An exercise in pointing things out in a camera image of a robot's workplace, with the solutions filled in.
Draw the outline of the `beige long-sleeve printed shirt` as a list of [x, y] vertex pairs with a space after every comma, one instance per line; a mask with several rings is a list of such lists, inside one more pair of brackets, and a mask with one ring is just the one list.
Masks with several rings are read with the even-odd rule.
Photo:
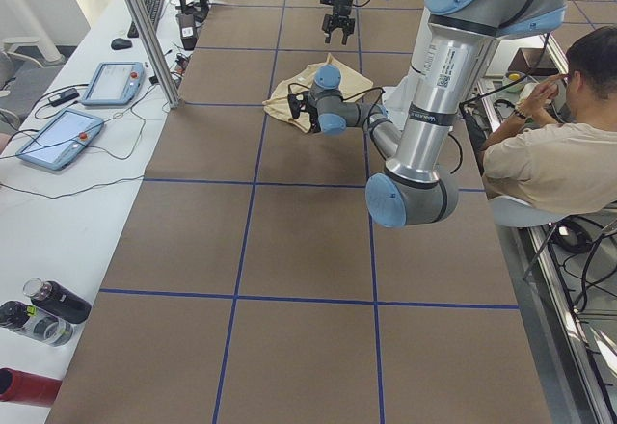
[[307, 65], [300, 73], [281, 81], [275, 87], [270, 98], [263, 102], [265, 113], [274, 119], [297, 127], [303, 133], [314, 133], [315, 128], [310, 121], [309, 113], [302, 111], [297, 118], [294, 118], [289, 102], [304, 103], [304, 93], [310, 89], [317, 71], [325, 65], [333, 65], [340, 71], [339, 89], [344, 99], [356, 101], [363, 92], [373, 87], [372, 80], [364, 77], [329, 53], [324, 62]]

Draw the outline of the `black computer keyboard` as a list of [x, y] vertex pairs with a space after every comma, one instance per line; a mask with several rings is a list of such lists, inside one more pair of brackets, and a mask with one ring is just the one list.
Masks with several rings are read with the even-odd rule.
[[[164, 10], [165, 0], [142, 0], [144, 6], [146, 8], [146, 12], [148, 14], [148, 18], [151, 22], [153, 30], [156, 31], [158, 29], [158, 24], [160, 22], [161, 13]], [[135, 39], [139, 37], [139, 31], [137, 30], [137, 26], [134, 22], [131, 22], [130, 27], [127, 32], [127, 37], [130, 39]]]

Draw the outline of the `upper blue teach pendant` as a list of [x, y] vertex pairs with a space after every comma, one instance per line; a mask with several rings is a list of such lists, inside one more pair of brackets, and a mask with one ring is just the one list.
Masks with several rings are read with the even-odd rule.
[[137, 95], [143, 80], [141, 62], [100, 63], [80, 102], [84, 106], [126, 105]]

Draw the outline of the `blue teach pendant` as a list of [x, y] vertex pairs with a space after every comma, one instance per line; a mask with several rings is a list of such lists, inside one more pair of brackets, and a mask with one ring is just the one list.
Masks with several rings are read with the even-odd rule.
[[141, 62], [100, 63], [80, 102], [84, 106], [126, 105], [137, 95], [143, 80]]
[[37, 167], [60, 171], [94, 140], [104, 123], [98, 116], [66, 108], [30, 138], [16, 157]]

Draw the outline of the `black computer mouse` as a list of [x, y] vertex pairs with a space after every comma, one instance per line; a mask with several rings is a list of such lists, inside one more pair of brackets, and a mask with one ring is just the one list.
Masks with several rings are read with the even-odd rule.
[[132, 41], [129, 39], [115, 38], [111, 41], [110, 47], [112, 50], [118, 51], [128, 49], [133, 46]]

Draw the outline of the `white office chair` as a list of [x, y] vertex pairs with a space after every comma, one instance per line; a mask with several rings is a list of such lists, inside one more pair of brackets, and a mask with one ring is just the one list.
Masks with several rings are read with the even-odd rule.
[[516, 228], [550, 225], [549, 232], [546, 234], [542, 244], [524, 272], [523, 278], [527, 279], [540, 255], [548, 245], [553, 233], [558, 228], [559, 223], [567, 218], [568, 215], [538, 209], [524, 200], [508, 195], [501, 195], [489, 199], [489, 206], [496, 225]]

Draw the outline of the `black power adapter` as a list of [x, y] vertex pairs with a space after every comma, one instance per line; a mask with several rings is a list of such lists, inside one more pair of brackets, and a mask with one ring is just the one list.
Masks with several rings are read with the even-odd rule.
[[71, 87], [59, 93], [54, 93], [48, 97], [48, 102], [51, 107], [58, 107], [64, 103], [78, 99], [79, 91]]

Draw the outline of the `seated person in beige shirt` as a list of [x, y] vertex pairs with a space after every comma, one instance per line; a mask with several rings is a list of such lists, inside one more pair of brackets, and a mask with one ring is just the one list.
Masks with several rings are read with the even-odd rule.
[[567, 51], [568, 71], [538, 84], [476, 156], [489, 198], [507, 195], [565, 215], [616, 200], [616, 29]]

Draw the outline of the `lower blue teach pendant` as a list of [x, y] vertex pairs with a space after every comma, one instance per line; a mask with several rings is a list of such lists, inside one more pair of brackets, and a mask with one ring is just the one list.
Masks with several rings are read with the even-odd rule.
[[94, 140], [104, 123], [98, 116], [66, 108], [30, 138], [16, 157], [37, 167], [60, 171]]

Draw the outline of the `black water bottle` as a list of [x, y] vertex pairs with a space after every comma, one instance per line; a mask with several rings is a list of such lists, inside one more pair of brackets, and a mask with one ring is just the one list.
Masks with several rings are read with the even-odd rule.
[[71, 324], [85, 322], [91, 312], [89, 302], [53, 280], [31, 278], [22, 288], [32, 304]]

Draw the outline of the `clear bottle black lid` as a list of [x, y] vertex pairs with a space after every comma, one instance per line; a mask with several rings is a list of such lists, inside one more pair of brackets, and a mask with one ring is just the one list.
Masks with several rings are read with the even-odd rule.
[[67, 344], [73, 336], [71, 323], [19, 301], [1, 305], [1, 327], [52, 347]]

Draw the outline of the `red cylindrical bottle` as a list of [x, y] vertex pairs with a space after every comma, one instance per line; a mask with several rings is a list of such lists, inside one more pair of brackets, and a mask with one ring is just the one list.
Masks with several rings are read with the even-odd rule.
[[32, 373], [1, 369], [1, 401], [50, 408], [62, 381]]

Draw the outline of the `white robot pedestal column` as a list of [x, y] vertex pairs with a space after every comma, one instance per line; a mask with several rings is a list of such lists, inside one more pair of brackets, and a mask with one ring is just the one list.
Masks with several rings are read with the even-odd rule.
[[469, 94], [492, 29], [472, 15], [479, 0], [424, 0], [409, 72], [387, 91], [396, 121], [448, 126]]

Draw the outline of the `aluminium frame post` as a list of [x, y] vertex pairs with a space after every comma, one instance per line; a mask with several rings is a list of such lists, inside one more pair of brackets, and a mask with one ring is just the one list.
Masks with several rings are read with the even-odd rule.
[[139, 38], [146, 50], [150, 65], [167, 99], [169, 107], [175, 109], [179, 104], [177, 87], [149, 19], [145, 3], [143, 0], [124, 0], [124, 2], [137, 27]]

